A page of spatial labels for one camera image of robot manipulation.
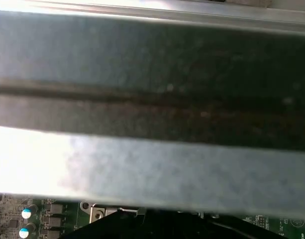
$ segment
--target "metal surface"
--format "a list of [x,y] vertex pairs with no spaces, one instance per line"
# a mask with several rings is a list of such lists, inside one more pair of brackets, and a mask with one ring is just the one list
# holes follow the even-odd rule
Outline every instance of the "metal surface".
[[[42,162],[52,177],[30,169]],[[0,127],[5,177],[0,192],[305,218],[305,153],[298,152]]]
[[305,27],[292,25],[292,23],[305,24],[305,11],[288,11],[278,8],[264,9],[217,2],[184,0],[12,0],[12,4],[9,4],[8,1],[0,2],[0,9],[79,16],[110,15],[136,21],[150,18],[154,21],[175,21],[176,24],[201,23],[215,26],[222,25],[223,27],[305,31]]
[[305,218],[305,12],[14,2],[0,192]]

